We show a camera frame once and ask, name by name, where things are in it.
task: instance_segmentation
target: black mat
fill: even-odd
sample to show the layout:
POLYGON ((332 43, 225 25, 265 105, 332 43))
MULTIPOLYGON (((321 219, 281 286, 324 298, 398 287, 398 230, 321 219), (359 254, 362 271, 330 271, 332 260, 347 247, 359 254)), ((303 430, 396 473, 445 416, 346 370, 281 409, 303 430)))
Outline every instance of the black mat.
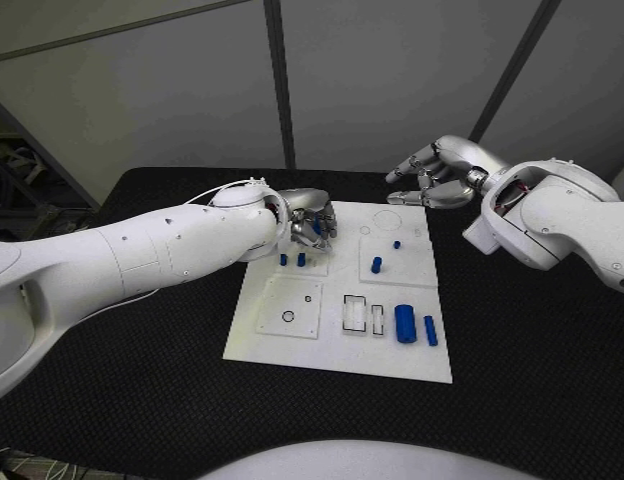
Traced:
MULTIPOLYGON (((344 201, 383 203, 394 190, 379 174, 138 169, 101 223, 249 175, 344 201)), ((453 385, 222 360, 246 269, 236 264, 68 333, 0 401, 0 445, 182 479, 278 445, 360 438, 443 448, 545 478, 624 478, 623 296, 575 256, 538 272, 503 251, 481 255, 461 238, 476 207, 428 212, 453 385)))

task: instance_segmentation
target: white board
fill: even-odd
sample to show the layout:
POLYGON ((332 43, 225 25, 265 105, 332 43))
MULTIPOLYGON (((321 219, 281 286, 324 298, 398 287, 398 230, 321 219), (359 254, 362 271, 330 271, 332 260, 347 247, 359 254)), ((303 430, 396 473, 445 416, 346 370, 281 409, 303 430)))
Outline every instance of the white board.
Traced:
MULTIPOLYGON (((223 358, 453 383, 424 208, 347 202, 334 202, 334 208, 339 236, 327 259, 304 247, 293 246, 285 267, 278 257, 249 264, 223 358), (398 250, 394 249, 396 240, 402 242, 398 250), (373 278, 368 283, 362 281, 360 264, 365 266, 369 262, 370 267, 382 242, 382 273, 370 274, 373 278), (311 275, 307 267, 297 266, 301 251, 307 252, 311 275), (320 299, 314 291, 321 292, 320 299), (343 329, 346 295, 366 299, 366 332, 343 329), (418 340, 411 344, 399 343, 396 338, 394 312, 401 304, 415 309, 418 340), (383 317, 375 315, 376 305, 383 306, 383 317), (434 317, 435 347, 427 341, 427 315, 434 317), (383 322, 383 329, 375 329, 375 318, 383 322)), ((350 323, 357 324, 362 315, 357 305, 352 307, 350 323)))

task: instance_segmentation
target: black table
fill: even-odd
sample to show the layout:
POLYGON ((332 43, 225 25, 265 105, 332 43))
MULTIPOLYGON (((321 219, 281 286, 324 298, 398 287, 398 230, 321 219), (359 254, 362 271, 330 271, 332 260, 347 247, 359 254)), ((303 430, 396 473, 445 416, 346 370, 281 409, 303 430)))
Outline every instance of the black table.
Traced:
MULTIPOLYGON (((383 203, 395 190, 373 173, 143 168, 98 224, 249 176, 344 201, 383 203)), ((182 479, 271 447, 359 438, 545 478, 624 478, 624 298, 575 256, 539 272, 505 251, 481 255, 461 237, 476 215, 477 205, 428 212, 453 385, 222 360, 236 264, 69 331, 0 401, 0 445, 182 479)))

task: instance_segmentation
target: rectangular slot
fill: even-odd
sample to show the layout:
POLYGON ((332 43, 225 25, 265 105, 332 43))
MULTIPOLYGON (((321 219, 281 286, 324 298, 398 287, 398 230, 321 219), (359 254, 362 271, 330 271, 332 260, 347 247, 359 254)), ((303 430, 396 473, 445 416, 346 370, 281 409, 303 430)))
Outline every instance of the rectangular slot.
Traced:
POLYGON ((376 336, 383 336, 385 333, 385 317, 383 317, 383 305, 372 305, 372 323, 373 323, 373 334, 376 336))
POLYGON ((366 333, 366 298, 356 295, 344 296, 343 332, 366 333))

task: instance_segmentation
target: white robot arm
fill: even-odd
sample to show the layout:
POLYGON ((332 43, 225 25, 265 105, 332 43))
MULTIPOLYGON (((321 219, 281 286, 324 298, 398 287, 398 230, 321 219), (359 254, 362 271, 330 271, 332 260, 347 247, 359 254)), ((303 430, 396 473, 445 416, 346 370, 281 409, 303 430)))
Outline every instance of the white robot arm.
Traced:
POLYGON ((0 243, 0 397, 102 307, 284 252, 291 242, 327 252, 334 236, 324 191, 275 192, 252 180, 222 190, 212 206, 189 203, 60 237, 0 243))
POLYGON ((509 167, 476 143, 448 135, 408 158, 386 181, 406 173, 419 175, 421 191, 391 194, 389 203, 454 208, 479 192, 481 215, 463 235, 481 252, 503 246, 541 270, 575 252, 624 293, 624 202, 588 170, 556 159, 509 167), (450 171, 434 175, 438 168, 450 171), (443 183, 450 175, 460 179, 443 183))

